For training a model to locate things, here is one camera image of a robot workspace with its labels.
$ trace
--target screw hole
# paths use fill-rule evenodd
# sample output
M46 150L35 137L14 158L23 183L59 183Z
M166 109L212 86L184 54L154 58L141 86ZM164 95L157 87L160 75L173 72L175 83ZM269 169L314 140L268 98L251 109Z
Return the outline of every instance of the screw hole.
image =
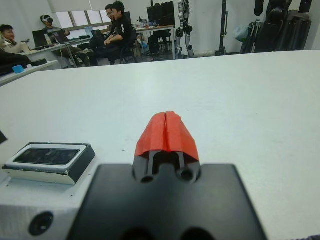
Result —
M185 169L181 172L181 178L186 182L190 182L194 178L194 173L190 169Z
M151 183L153 180L154 178L152 176L145 176L144 178L142 178L141 183L148 184Z
M44 234L54 221L54 215L51 212L41 213L32 220L29 226L29 233L32 236L40 236Z

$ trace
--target vr headset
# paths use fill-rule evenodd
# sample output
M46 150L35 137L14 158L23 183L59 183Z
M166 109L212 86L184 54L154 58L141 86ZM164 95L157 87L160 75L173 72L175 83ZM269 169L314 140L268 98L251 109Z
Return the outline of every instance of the vr headset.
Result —
M42 21L52 24L54 22L52 17L45 18L45 15L42 16Z

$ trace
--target white table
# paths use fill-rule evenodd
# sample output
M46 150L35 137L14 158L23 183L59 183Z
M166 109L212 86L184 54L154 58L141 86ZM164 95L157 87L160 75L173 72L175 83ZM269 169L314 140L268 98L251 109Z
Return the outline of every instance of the white table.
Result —
M74 45L78 45L78 44L83 44L83 43L86 43L86 42L90 41L90 39L91 38L79 39L79 40L76 40L76 41L71 41L71 42L69 42L67 44L58 44L58 45L55 45L55 46L52 46L52 47L49 47L49 48L45 48L45 49L42 49L42 50L39 50L39 51L32 51L30 53L20 53L20 54L28 56L30 59L34 60L34 58L37 57L37 56L40 56L40 55L43 55L43 54L47 54L47 53L52 53L54 51L59 51L61 49L65 49L65 48L67 48L67 45L68 46L74 46ZM73 65L76 68L77 67L76 62L74 60L74 57L70 53L69 49L68 49L68 53L69 53L70 59L73 62Z
M297 51L74 68L0 87L0 163L29 142L96 152L75 186L1 172L0 205L79 207L97 165L132 164L151 117L175 111L202 164L237 166L269 240L319 234L319 59Z
M77 41L72 41L70 43L70 45L73 46L73 45L82 44L82 43L85 43L85 42L88 42L88 41L90 41L90 38L79 39ZM58 45L55 45L55 46L52 46L52 47L49 47L49 48L45 48L45 49L42 49L42 50L39 50L39 51L33 51L31 53L20 53L20 54L32 58L32 57L35 57L37 55L42 55L44 53L51 53L51 52L57 51L59 49L65 49L66 47L67 46L65 44L58 44Z
M8 75L1 76L0 77L0 87L3 86L3 85L6 85L8 83L11 83L11 82L13 82L15 80L18 80L18 79L20 79L22 77L30 75L32 73L35 73L35 72L44 70L46 68L49 68L49 67L51 67L53 65L56 65L56 64L58 64L58 61L48 61L46 64L43 64L43 65L40 65L40 66L34 66L34 67L32 67L31 65L28 65L27 68L22 73L15 74L13 72L13 73L10 73Z
M176 59L176 43L175 43L175 25L169 26L157 26L157 27L144 27L144 28L136 28L136 33L140 34L141 42L143 41L143 33L145 32L157 32L163 30L171 30L171 37L172 37L172 56L173 60Z

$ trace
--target cable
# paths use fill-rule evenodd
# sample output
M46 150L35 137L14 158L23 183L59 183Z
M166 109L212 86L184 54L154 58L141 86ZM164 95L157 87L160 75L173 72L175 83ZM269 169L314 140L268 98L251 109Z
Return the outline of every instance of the cable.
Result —
M61 44L60 44L60 53L61 53L61 58L60 58L60 68L62 69L62 51L61 51Z

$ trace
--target office chair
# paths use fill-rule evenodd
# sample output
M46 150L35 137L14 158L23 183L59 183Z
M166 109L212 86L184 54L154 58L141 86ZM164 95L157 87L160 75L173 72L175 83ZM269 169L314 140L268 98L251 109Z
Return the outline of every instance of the office chair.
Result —
M138 63L138 60L134 52L136 41L137 41L137 31L133 29L131 33L130 41L122 47L120 54L112 58L109 58L109 60L110 61L120 60L120 64L123 64L123 62L127 64L129 60L127 58L131 58L131 59L134 59L135 63Z

